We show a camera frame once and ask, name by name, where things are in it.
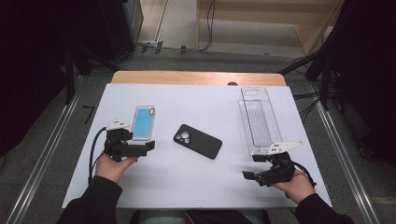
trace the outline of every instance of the person's left hand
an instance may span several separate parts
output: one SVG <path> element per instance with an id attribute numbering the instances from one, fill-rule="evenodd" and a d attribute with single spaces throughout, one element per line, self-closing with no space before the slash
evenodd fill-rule
<path id="1" fill-rule="evenodd" d="M 130 167 L 137 158 L 128 158 L 125 161 L 114 161 L 104 153 L 96 163 L 96 175 L 107 178 L 115 183 L 119 183 L 126 169 Z"/>

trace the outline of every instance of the metal strip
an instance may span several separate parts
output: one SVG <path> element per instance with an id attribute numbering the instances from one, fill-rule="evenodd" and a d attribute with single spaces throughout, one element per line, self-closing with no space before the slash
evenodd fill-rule
<path id="1" fill-rule="evenodd" d="M 25 183 L 18 197 L 17 202 L 12 209 L 11 214 L 8 217 L 7 223 L 21 223 L 24 215 L 30 205 L 30 202 L 33 200 L 35 196 L 35 192 L 38 189 L 41 179 L 44 176 L 44 173 L 47 170 L 47 167 L 50 163 L 53 153 L 55 152 L 56 147 L 58 146 L 59 140 L 64 132 L 64 128 L 67 125 L 73 111 L 76 107 L 79 95 L 81 93 L 82 86 L 85 84 L 86 78 L 79 76 L 77 79 L 77 91 L 75 96 L 69 105 L 64 107 L 64 110 L 59 117 L 51 135 L 49 136 L 49 140 L 45 145 L 40 158 L 35 164 L 35 168 L 29 176 L 29 179 Z"/>
<path id="2" fill-rule="evenodd" d="M 311 91 L 318 91 L 318 89 L 314 87 L 311 82 L 308 82 L 308 86 Z M 335 125 L 332 122 L 331 114 L 329 113 L 329 111 L 325 111 L 321 103 L 317 103 L 317 109 L 327 130 L 327 133 L 330 136 L 335 154 L 337 155 L 338 160 L 341 163 L 341 167 L 343 168 L 346 175 L 346 180 L 348 181 L 349 186 L 352 189 L 353 195 L 356 202 L 358 203 L 359 209 L 361 210 L 361 214 L 365 222 L 381 223 L 378 216 L 376 215 L 371 200 L 366 193 L 366 189 L 361 183 L 361 180 L 355 171 L 355 167 L 353 166 L 352 161 L 347 155 L 347 151 L 340 138 L 340 135 L 338 134 Z"/>

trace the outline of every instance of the table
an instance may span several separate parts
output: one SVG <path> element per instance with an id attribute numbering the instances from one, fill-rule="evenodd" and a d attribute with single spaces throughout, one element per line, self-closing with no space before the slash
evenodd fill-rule
<path id="1" fill-rule="evenodd" d="M 196 47 L 199 20 L 212 0 L 197 0 Z M 311 54 L 341 11 L 343 0 L 216 0 L 215 20 L 294 24 L 305 55 Z"/>
<path id="2" fill-rule="evenodd" d="M 106 86 L 63 207 L 72 199 L 79 197 L 87 188 L 88 158 L 97 131 L 114 119 L 132 122 L 137 105 L 156 106 L 152 134 L 156 148 L 126 171 L 120 182 L 124 191 L 120 196 L 118 207 L 135 209 L 295 207 L 296 204 L 287 199 L 283 192 L 275 188 L 261 188 L 256 182 L 245 180 L 242 176 L 242 170 L 253 172 L 268 170 L 271 163 L 253 162 L 248 155 L 237 101 L 240 87 L 225 86 L 225 84 L 230 81 L 240 85 L 251 84 L 259 77 L 273 85 L 266 88 L 270 98 L 276 98 L 272 103 L 276 115 L 280 118 L 279 129 L 283 139 L 304 142 L 298 150 L 290 152 L 291 157 L 310 171 L 318 183 L 317 193 L 326 203 L 331 204 L 290 89 L 285 86 L 281 75 L 122 71 L 116 73 L 112 83 Z M 214 160 L 173 142 L 173 135 L 182 123 L 187 123 L 223 141 L 219 154 Z M 101 145 L 99 143 L 104 142 L 105 139 L 104 134 L 98 138 L 95 157 L 103 148 L 98 146 Z"/>

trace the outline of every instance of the gray carpet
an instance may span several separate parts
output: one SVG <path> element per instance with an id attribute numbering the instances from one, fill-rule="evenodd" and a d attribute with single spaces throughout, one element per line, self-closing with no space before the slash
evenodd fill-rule
<path id="1" fill-rule="evenodd" d="M 161 53 L 155 54 L 153 49 L 149 49 L 145 53 L 137 52 L 123 59 L 119 63 L 119 67 L 122 70 L 275 73 L 291 64 L 293 60 L 283 57 L 195 51 L 188 51 L 182 55 L 174 49 L 163 49 Z M 81 90 L 76 108 L 22 223 L 54 223 L 62 213 L 61 205 L 64 195 L 92 122 L 91 118 L 86 123 L 90 109 L 83 106 L 98 106 L 104 87 L 111 81 L 111 78 L 112 72 L 101 66 L 95 66 L 92 75 L 85 78 L 85 85 Z M 299 73 L 287 75 L 286 80 L 293 94 L 309 92 L 307 82 Z M 34 169 L 35 163 L 64 109 L 64 100 L 65 91 L 52 101 L 23 141 L 1 159 L 0 165 L 4 163 L 4 167 L 0 171 L 0 223 L 6 223 L 23 184 Z M 302 110 L 311 102 L 312 99 L 302 99 L 296 101 L 296 104 Z M 393 212 L 396 208 L 394 200 L 396 197 L 394 188 L 396 169 L 381 160 L 367 161 L 363 159 L 343 115 L 336 111 L 332 104 L 330 104 L 330 110 L 353 164 L 369 196 L 374 201 L 375 211 L 382 223 L 393 223 L 396 220 L 396 215 Z M 364 223 L 361 211 L 334 153 L 330 138 L 315 108 L 309 114 L 304 126 L 319 169 L 328 186 L 334 209 L 339 213 L 350 215 L 355 223 Z M 132 212 L 133 210 L 130 209 L 118 209 L 119 223 L 128 223 Z M 268 212 L 272 223 L 297 223 L 290 210 L 277 209 Z M 141 222 L 176 223 L 181 220 L 176 217 L 180 216 L 182 213 L 178 211 L 147 211 L 142 216 Z"/>

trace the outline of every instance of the hand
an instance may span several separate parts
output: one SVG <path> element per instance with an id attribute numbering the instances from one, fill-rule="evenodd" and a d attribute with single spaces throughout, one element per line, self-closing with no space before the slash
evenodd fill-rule
<path id="1" fill-rule="evenodd" d="M 107 178 L 115 183 L 119 183 L 124 172 L 130 167 L 137 158 L 128 158 L 125 161 L 114 161 L 111 157 L 104 153 L 96 163 L 96 175 Z"/>
<path id="2" fill-rule="evenodd" d="M 274 187 L 284 191 L 295 203 L 300 203 L 304 198 L 315 193 L 315 189 L 305 173 L 295 170 L 294 177 L 289 182 L 273 184 Z"/>

